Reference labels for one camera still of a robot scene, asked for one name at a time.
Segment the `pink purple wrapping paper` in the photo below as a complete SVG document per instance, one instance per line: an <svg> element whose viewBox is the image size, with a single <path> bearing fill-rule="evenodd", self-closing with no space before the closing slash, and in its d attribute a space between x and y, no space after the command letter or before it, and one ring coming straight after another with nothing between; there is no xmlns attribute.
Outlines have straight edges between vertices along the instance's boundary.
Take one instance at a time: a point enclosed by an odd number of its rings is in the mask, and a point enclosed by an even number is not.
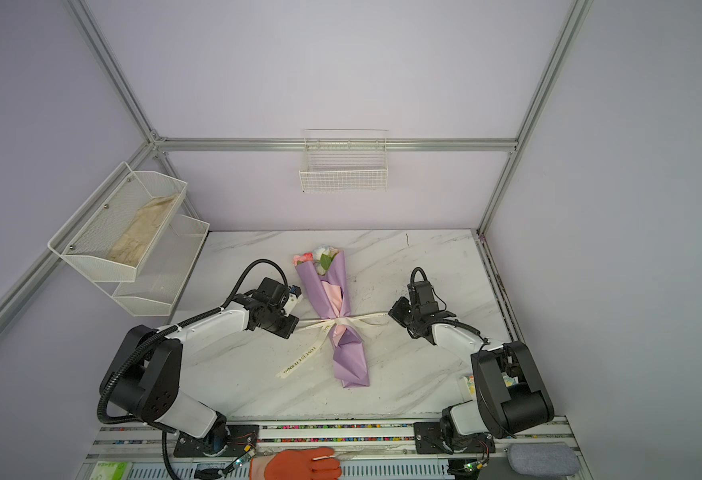
<svg viewBox="0 0 702 480"><path fill-rule="evenodd" d="M333 349L333 372L343 388L370 386L364 342L351 324L345 254L320 247L293 257L293 265L314 311L329 321L327 339Z"/></svg>

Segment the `cream ribbon roll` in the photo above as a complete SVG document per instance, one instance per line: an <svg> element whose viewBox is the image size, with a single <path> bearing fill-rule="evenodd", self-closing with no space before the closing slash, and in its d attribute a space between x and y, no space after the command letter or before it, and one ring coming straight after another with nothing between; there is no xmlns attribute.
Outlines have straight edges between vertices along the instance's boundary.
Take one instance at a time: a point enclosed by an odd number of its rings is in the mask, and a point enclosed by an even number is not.
<svg viewBox="0 0 702 480"><path fill-rule="evenodd" d="M277 378L286 379L315 357L325 344L332 348L334 377L343 388L368 387L369 367L366 360L364 338L361 329L380 329L389 324L390 318L384 312L339 317L335 319L306 320L297 328L298 332L317 331L313 343L285 366Z"/></svg>

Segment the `white fake rose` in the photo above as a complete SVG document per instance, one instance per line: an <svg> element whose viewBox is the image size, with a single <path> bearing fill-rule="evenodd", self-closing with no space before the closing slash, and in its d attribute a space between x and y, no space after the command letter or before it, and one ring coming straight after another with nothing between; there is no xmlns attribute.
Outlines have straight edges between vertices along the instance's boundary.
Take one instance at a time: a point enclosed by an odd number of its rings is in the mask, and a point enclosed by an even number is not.
<svg viewBox="0 0 702 480"><path fill-rule="evenodd" d="M312 252L314 267L320 276L327 274L339 253L339 249L326 245L320 246Z"/></svg>

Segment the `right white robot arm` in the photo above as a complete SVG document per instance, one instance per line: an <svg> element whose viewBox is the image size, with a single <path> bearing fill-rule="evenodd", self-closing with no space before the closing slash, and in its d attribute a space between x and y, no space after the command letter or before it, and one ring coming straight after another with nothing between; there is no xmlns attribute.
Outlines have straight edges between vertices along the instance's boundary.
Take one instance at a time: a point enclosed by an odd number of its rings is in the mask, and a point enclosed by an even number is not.
<svg viewBox="0 0 702 480"><path fill-rule="evenodd" d="M442 411L437 447L459 452L481 434L513 437L555 417L555 407L530 348L512 341L492 348L482 332L439 305L440 297L425 270L410 273L408 295L399 298L389 316L413 339L440 347L471 368L474 399Z"/></svg>

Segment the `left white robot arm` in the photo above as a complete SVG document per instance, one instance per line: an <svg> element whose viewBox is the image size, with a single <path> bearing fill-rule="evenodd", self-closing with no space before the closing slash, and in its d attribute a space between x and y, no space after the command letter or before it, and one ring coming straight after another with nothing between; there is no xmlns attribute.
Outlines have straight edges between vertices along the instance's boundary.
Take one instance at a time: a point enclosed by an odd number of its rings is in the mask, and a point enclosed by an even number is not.
<svg viewBox="0 0 702 480"><path fill-rule="evenodd" d="M221 305L162 329L131 328L99 386L98 421L140 422L160 431L162 461L171 479L178 477L167 445L171 433L196 442L206 456L224 452L231 439L226 416L181 389L184 351L194 340L213 334L227 337L262 329L287 339L299 322L292 310L301 297L301 289L288 283L277 263L257 259Z"/></svg>

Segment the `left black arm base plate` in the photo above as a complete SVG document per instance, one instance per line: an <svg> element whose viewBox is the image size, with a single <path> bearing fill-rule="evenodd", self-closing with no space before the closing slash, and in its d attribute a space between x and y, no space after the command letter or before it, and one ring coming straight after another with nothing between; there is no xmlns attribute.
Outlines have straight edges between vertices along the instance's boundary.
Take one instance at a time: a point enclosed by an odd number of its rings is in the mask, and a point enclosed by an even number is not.
<svg viewBox="0 0 702 480"><path fill-rule="evenodd" d="M231 424L220 417L203 437L181 432L173 450L175 458L234 458L255 449L260 433L257 424Z"/></svg>

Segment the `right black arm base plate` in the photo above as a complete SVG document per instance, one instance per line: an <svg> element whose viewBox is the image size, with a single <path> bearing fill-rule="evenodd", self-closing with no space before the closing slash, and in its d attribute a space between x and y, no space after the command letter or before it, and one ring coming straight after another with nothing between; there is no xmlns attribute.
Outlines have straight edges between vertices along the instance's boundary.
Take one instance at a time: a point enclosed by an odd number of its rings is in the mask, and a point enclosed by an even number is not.
<svg viewBox="0 0 702 480"><path fill-rule="evenodd" d="M418 454L489 456L496 452L494 438L488 431L460 433L451 417L451 410L451 407L443 409L438 421L414 423L414 442Z"/></svg>

